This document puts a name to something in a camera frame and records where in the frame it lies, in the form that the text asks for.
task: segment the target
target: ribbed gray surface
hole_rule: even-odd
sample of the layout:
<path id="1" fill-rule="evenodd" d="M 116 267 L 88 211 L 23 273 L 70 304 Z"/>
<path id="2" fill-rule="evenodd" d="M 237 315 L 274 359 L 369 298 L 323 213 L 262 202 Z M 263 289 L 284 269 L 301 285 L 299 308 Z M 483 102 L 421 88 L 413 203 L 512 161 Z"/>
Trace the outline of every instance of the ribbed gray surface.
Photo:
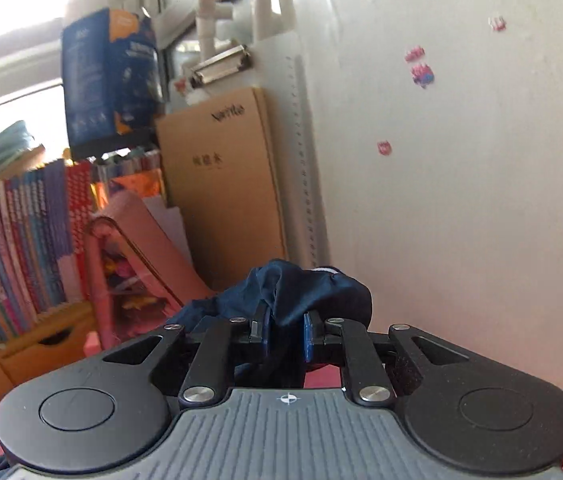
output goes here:
<path id="1" fill-rule="evenodd" d="M 149 455 L 102 480 L 478 479 L 432 459 L 386 410 L 355 406 L 340 390 L 234 390 L 185 412 Z M 14 480 L 55 478 L 17 469 Z M 530 476 L 563 480 L 557 468 Z"/>

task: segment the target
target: metal clip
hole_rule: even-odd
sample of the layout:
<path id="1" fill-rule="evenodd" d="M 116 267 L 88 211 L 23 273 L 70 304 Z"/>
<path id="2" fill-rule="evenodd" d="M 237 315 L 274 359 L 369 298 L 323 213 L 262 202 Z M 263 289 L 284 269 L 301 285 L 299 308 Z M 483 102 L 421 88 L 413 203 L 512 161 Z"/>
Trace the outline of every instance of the metal clip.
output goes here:
<path id="1" fill-rule="evenodd" d="M 227 51 L 194 66 L 193 75 L 190 78 L 191 86 L 201 88 L 231 74 L 243 72 L 251 68 L 252 65 L 253 61 L 247 46 L 238 45 L 229 48 Z"/>

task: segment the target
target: cardboard box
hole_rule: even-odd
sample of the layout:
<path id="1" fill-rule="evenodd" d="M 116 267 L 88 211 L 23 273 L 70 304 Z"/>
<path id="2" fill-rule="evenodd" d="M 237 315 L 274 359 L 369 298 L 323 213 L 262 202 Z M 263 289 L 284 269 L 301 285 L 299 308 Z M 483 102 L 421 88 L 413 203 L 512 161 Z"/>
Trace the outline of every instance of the cardboard box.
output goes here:
<path id="1" fill-rule="evenodd" d="M 158 121 L 170 202 L 182 211 L 194 265 L 213 290 L 286 256 L 268 136 L 257 88 Z"/>
<path id="2" fill-rule="evenodd" d="M 62 32 L 62 79 L 73 157 L 124 146 L 118 136 L 152 126 L 161 102 L 150 19 L 107 8 L 70 23 Z"/>

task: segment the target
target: pink folder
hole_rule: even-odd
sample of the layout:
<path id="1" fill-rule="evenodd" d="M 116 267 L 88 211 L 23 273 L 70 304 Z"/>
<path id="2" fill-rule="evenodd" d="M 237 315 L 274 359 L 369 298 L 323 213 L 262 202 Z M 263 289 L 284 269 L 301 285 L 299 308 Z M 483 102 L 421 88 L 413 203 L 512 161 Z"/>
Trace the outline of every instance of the pink folder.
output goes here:
<path id="1" fill-rule="evenodd" d="M 84 236 L 89 299 L 95 309 L 103 349 L 149 332 L 191 300 L 213 295 L 190 263 L 179 253 L 142 199 L 131 191 L 115 194 L 86 229 Z M 160 299 L 155 308 L 125 311 L 120 320 L 115 292 L 104 272 L 102 247 L 113 244 L 127 259 L 146 291 Z"/>

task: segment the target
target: pink book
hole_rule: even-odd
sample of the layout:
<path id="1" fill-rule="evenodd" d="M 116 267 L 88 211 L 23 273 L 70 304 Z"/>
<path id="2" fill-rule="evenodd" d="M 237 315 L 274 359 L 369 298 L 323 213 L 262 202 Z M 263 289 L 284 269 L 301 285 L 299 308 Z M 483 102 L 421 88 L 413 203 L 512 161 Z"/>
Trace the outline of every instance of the pink book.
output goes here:
<path id="1" fill-rule="evenodd" d="M 4 231 L 4 238 L 6 240 L 6 246 L 8 248 L 8 254 L 10 256 L 10 263 L 12 264 L 12 270 L 15 274 L 19 292 L 21 294 L 22 300 L 24 301 L 24 303 L 20 303 L 20 305 L 23 305 L 25 307 L 25 310 L 28 313 L 28 317 L 32 320 L 32 323 L 35 324 L 37 322 L 37 310 L 28 291 L 24 272 L 22 271 L 22 266 L 19 262 L 17 246 L 13 234 L 13 227 L 10 222 L 8 201 L 6 198 L 6 184 L 3 180 L 0 180 L 0 215 L 1 225 Z"/>
<path id="2" fill-rule="evenodd" d="M 186 303 L 213 294 L 133 192 L 112 197 L 89 224 L 84 243 L 104 349 L 155 329 Z M 155 301 L 148 304 L 146 297 Z"/>

